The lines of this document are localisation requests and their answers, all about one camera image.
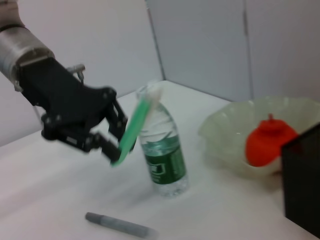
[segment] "gray marker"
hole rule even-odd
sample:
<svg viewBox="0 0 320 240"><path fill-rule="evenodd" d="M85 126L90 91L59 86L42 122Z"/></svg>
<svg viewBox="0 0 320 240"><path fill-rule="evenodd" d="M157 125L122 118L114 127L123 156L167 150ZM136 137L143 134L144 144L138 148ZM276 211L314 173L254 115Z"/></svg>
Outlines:
<svg viewBox="0 0 320 240"><path fill-rule="evenodd" d="M123 221L109 216L88 212L85 219L94 224L117 230L142 239L155 240L158 237L157 231L152 228L141 226L132 222Z"/></svg>

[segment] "water bottle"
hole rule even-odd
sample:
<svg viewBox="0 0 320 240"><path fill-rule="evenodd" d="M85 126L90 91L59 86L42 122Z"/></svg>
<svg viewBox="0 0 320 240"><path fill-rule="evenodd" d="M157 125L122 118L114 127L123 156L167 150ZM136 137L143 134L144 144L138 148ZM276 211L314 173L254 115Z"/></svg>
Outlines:
<svg viewBox="0 0 320 240"><path fill-rule="evenodd" d="M185 192L189 183L177 126L161 103L148 116L139 138L157 192L164 197Z"/></svg>

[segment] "metal cylinder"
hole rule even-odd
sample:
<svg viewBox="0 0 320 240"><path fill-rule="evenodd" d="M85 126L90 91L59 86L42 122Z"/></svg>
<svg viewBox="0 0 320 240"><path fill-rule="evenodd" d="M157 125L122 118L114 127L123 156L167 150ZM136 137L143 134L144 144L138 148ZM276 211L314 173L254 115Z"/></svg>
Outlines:
<svg viewBox="0 0 320 240"><path fill-rule="evenodd" d="M0 71L15 85L19 66L54 53L28 29L13 27L0 32Z"/></svg>

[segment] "table surface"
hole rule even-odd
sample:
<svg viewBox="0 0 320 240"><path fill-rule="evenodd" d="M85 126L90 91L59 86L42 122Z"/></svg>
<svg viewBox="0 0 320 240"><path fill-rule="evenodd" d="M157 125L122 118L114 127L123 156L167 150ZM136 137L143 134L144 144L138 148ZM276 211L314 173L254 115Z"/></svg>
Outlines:
<svg viewBox="0 0 320 240"><path fill-rule="evenodd" d="M85 220L86 212L151 227L159 240L312 240L284 217L281 179L240 178L203 155L198 129L227 101L161 82L174 117L190 189L173 199L152 188L139 144L117 168L100 152L83 154L36 132L0 148L0 239L130 240ZM119 98L128 116L134 93ZM98 130L107 133L108 125Z"/></svg>

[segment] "plastic bowl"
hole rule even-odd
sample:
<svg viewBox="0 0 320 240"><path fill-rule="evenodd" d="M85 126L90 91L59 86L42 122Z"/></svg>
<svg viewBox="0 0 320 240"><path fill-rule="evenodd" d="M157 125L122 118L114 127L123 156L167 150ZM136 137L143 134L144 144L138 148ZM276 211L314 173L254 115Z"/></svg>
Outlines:
<svg viewBox="0 0 320 240"><path fill-rule="evenodd" d="M221 161L235 173L250 178L281 171L279 157L266 166L254 167L245 156L248 135L268 114L284 120L300 134L320 122L320 103L308 98L274 96L230 103L210 115L200 127L206 154L212 161Z"/></svg>

